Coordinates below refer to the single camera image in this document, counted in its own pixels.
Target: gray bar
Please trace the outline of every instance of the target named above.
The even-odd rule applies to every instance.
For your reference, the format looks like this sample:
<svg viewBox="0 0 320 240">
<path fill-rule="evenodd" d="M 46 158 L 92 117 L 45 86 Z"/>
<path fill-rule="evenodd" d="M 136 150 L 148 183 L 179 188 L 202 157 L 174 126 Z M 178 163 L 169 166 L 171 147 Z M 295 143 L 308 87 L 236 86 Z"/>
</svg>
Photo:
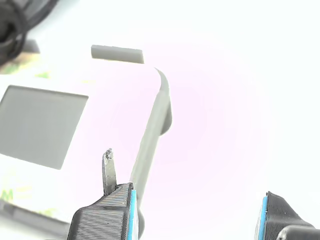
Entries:
<svg viewBox="0 0 320 240">
<path fill-rule="evenodd" d="M 144 196 L 159 136 L 163 133 L 168 111 L 171 110 L 167 78 L 160 70 L 156 70 L 161 77 L 161 87 L 154 100 L 153 108 L 140 142 L 139 151 L 130 176 L 130 181 L 133 183 L 134 189 L 136 190 L 138 207 L 140 207 Z M 166 124 L 166 128 L 169 128 L 171 122 Z"/>
<path fill-rule="evenodd" d="M 70 224 L 17 207 L 0 199 L 0 215 L 35 229 L 67 238 Z"/>
<path fill-rule="evenodd" d="M 145 63 L 142 50 L 116 46 L 92 45 L 91 56 L 93 59 L 105 59 L 136 64 Z"/>
</svg>

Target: blue stripe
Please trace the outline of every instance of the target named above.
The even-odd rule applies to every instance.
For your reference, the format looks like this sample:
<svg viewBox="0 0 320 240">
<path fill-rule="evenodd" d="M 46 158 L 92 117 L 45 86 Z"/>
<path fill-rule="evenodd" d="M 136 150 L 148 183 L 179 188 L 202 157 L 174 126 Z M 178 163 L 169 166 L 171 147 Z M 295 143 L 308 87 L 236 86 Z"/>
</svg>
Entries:
<svg viewBox="0 0 320 240">
<path fill-rule="evenodd" d="M 131 200 L 130 200 L 130 218 L 129 218 L 129 231 L 128 231 L 128 240 L 132 240 L 132 234 L 134 229 L 134 217 L 137 204 L 137 192 L 136 190 L 131 191 Z"/>
<path fill-rule="evenodd" d="M 267 213 L 267 202 L 268 202 L 268 197 L 265 196 L 262 201 L 258 240 L 264 240 L 265 222 L 266 222 L 266 213 Z"/>
</svg>

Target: gray edge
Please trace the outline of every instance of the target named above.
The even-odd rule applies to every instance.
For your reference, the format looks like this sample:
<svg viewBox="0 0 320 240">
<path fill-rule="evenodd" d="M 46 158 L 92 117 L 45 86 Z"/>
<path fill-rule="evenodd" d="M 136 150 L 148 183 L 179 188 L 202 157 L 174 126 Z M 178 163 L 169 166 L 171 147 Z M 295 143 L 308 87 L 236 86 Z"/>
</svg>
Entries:
<svg viewBox="0 0 320 240">
<path fill-rule="evenodd" d="M 170 128 L 172 123 L 169 83 L 163 72 L 157 68 L 156 70 L 161 78 L 161 86 L 157 96 L 155 97 L 151 114 L 141 139 L 139 151 L 130 176 L 130 182 L 133 183 L 137 196 L 139 239 L 145 229 L 145 218 L 141 212 L 140 206 L 144 196 L 158 139 L 159 136 L 164 134 Z"/>
<path fill-rule="evenodd" d="M 104 59 L 136 64 L 145 63 L 142 50 L 116 46 L 92 45 L 91 56 L 94 59 Z"/>
</svg>

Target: white surface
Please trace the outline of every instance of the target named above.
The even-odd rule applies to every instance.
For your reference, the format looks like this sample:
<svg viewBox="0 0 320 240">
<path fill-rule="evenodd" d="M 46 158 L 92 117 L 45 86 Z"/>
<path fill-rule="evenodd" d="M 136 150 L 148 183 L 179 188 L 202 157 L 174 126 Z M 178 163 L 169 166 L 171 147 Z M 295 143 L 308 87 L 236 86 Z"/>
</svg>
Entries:
<svg viewBox="0 0 320 240">
<path fill-rule="evenodd" d="M 103 195 L 102 155 L 108 148 L 113 148 L 115 159 L 122 160 L 121 166 L 119 161 L 115 163 L 117 180 L 129 182 L 161 86 L 159 73 L 147 65 L 104 60 L 86 63 L 85 70 L 78 72 L 80 81 L 87 77 L 95 83 L 70 82 L 68 78 L 63 78 L 65 82 L 22 80 L 14 75 L 3 75 L 0 81 L 0 99 L 9 85 L 88 96 L 61 170 L 0 154 L 0 189 L 13 189 L 13 204 L 36 212 L 54 208 L 54 216 L 65 222 Z"/>
<path fill-rule="evenodd" d="M 253 239 L 266 191 L 320 228 L 318 1 L 92 2 L 94 43 L 143 49 L 170 82 L 144 240 Z"/>
</svg>

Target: gray screen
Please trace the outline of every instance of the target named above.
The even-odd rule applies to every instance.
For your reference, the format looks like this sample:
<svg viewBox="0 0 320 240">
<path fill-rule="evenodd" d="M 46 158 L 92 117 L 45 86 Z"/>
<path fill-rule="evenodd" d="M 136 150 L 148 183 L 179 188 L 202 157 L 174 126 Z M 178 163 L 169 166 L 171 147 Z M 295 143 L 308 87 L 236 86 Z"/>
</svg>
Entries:
<svg viewBox="0 0 320 240">
<path fill-rule="evenodd" d="M 9 86 L 0 102 L 0 154 L 61 169 L 87 100 Z"/>
</svg>

